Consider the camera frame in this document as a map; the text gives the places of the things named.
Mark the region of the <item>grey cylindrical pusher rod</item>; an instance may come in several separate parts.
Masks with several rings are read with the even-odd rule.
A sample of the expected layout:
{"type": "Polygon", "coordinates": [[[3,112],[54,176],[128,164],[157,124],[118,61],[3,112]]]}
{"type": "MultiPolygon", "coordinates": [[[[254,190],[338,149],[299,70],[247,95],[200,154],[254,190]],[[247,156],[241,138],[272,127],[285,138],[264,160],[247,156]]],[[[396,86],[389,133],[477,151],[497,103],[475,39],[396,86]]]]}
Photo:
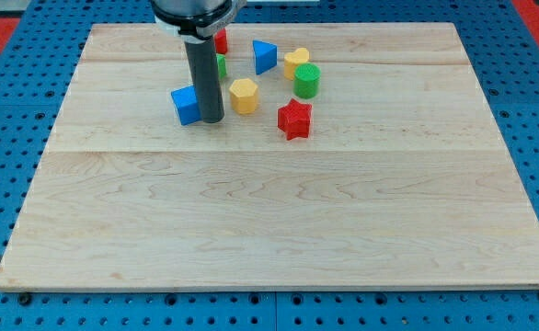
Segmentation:
{"type": "Polygon", "coordinates": [[[186,42],[185,49],[201,119],[219,122],[224,118],[224,103],[214,40],[186,42]]]}

